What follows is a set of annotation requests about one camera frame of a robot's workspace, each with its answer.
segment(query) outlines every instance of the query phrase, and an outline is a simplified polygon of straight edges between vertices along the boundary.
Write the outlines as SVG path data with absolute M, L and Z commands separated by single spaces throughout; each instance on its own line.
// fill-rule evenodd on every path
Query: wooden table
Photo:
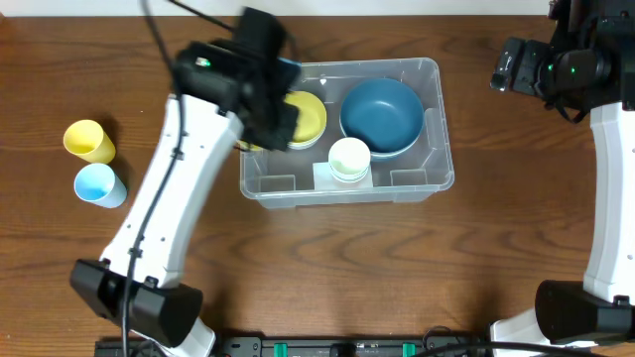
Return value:
M 429 57 L 442 72 L 456 181 L 421 204 L 268 211 L 219 175 L 190 244 L 185 283 L 215 329 L 268 335 L 422 335 L 483 330 L 532 307 L 542 280 L 581 280 L 592 241 L 588 122 L 490 90 L 510 36 L 546 41 L 536 17 L 284 18 L 304 61 Z M 162 18 L 171 51 L 224 36 Z M 6 19 L 0 25 L 0 355 L 91 356 L 117 336 L 68 285 L 123 221 L 159 137 L 169 79 L 135 18 Z M 62 146 L 73 121 L 101 121 L 129 188 L 107 210 L 74 196 L 85 162 Z M 618 347 L 607 353 L 629 355 Z

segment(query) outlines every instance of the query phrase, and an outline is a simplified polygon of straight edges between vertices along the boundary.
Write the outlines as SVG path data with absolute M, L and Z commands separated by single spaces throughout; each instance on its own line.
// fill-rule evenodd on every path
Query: blue bowl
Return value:
M 370 149 L 373 161 L 393 159 L 412 147 L 424 129 L 424 107 L 406 84 L 389 78 L 364 80 L 344 98 L 341 131 Z

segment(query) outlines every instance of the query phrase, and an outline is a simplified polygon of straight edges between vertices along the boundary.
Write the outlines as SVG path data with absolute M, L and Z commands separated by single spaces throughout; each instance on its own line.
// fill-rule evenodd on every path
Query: green tape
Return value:
M 403 357 L 412 357 L 417 354 L 417 346 L 414 343 L 404 343 Z
M 287 357 L 286 343 L 274 343 L 274 357 Z

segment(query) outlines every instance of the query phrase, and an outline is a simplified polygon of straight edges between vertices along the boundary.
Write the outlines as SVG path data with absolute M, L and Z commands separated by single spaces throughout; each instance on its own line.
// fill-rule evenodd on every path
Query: white wall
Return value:
M 548 0 L 182 0 L 209 15 L 251 6 L 275 15 L 546 15 Z M 153 0 L 156 15 L 186 15 Z M 137 16 L 137 0 L 0 0 L 5 16 Z

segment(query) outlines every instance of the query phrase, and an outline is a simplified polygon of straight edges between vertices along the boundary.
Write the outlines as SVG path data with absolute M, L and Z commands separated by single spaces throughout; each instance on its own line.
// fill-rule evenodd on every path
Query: plastic bin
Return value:
M 313 163 L 327 162 L 328 150 L 343 135 L 341 103 L 367 78 L 388 77 L 408 84 L 426 110 L 417 143 L 388 162 L 372 163 L 372 187 L 320 189 Z M 381 59 L 303 64 L 294 90 L 315 94 L 326 107 L 327 124 L 318 142 L 306 150 L 251 152 L 240 155 L 240 190 L 266 208 L 298 205 L 393 201 L 420 202 L 454 183 L 439 67 L 431 59 Z

